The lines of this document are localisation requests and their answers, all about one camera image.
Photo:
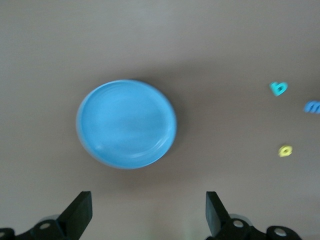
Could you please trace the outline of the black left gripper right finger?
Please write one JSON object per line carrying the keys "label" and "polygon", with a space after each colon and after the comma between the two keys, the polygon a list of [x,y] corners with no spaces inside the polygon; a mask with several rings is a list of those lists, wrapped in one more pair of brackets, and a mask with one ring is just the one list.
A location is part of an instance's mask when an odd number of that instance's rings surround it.
{"label": "black left gripper right finger", "polygon": [[292,229],[273,225],[266,232],[257,230],[249,221],[231,216],[215,191],[206,192],[205,217],[211,232],[208,240],[300,240]]}

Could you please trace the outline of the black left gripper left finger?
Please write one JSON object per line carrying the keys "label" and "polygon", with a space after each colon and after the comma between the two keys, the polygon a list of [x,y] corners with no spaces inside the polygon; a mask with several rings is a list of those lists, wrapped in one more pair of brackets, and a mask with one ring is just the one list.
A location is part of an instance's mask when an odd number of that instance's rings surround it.
{"label": "black left gripper left finger", "polygon": [[82,191],[56,218],[40,221],[16,235],[12,228],[1,228],[2,240],[78,240],[93,217],[92,193]]}

